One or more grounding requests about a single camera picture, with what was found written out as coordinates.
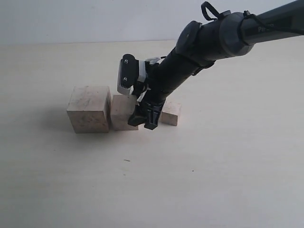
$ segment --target white table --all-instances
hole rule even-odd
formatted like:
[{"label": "white table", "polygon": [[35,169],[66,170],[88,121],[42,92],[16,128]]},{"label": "white table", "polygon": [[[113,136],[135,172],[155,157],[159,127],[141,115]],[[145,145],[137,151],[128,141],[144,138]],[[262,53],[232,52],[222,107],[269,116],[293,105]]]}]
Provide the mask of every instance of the white table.
[{"label": "white table", "polygon": [[303,38],[218,61],[170,97],[178,127],[76,135],[74,86],[174,41],[0,47],[3,228],[304,227]]}]

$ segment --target small wooden block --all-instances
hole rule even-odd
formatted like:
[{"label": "small wooden block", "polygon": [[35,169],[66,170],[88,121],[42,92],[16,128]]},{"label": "small wooden block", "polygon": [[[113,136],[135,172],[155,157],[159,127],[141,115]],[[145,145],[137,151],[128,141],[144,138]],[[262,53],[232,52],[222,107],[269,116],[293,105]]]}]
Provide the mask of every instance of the small wooden block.
[{"label": "small wooden block", "polygon": [[181,104],[166,101],[162,108],[160,122],[172,126],[177,126],[179,116],[181,115]]},{"label": "small wooden block", "polygon": [[75,87],[67,115],[75,133],[108,133],[111,93],[108,86]]},{"label": "small wooden block", "polygon": [[138,130],[138,126],[133,127],[128,124],[128,119],[133,114],[136,104],[137,99],[134,95],[113,95],[111,121],[115,131]]}]

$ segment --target white wall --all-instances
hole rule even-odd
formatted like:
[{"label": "white wall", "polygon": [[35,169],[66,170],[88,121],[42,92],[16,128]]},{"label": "white wall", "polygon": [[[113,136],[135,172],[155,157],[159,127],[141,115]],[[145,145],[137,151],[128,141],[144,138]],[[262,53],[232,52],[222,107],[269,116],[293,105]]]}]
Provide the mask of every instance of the white wall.
[{"label": "white wall", "polygon": [[[176,39],[203,0],[0,0],[0,44]],[[210,0],[259,14],[292,0]]]}]

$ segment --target wooden cube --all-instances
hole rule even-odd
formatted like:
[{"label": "wooden cube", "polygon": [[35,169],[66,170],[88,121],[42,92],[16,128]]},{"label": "wooden cube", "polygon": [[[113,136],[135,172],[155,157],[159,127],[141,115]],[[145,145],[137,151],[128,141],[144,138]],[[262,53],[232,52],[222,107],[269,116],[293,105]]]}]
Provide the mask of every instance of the wooden cube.
[{"label": "wooden cube", "polygon": [[67,115],[75,133],[108,133],[111,93],[108,86],[75,87]]},{"label": "wooden cube", "polygon": [[181,104],[166,101],[161,112],[159,121],[163,124],[177,126],[181,115]]},{"label": "wooden cube", "polygon": [[113,95],[111,121],[115,131],[138,130],[138,126],[133,127],[128,124],[128,119],[133,114],[136,104],[137,99],[134,95]]}]

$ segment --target robotic arm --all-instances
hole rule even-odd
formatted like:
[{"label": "robotic arm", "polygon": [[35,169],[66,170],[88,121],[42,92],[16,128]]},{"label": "robotic arm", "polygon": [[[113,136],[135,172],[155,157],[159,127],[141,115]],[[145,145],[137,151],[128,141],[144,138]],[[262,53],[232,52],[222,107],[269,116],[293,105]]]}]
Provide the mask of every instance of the robotic arm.
[{"label": "robotic arm", "polygon": [[258,16],[248,11],[218,13],[208,2],[201,10],[211,22],[191,21],[166,57],[143,61],[125,54],[121,59],[117,91],[138,99],[129,125],[155,129],[166,98],[188,77],[212,67],[217,60],[246,55],[256,43],[304,35],[304,0]]}]

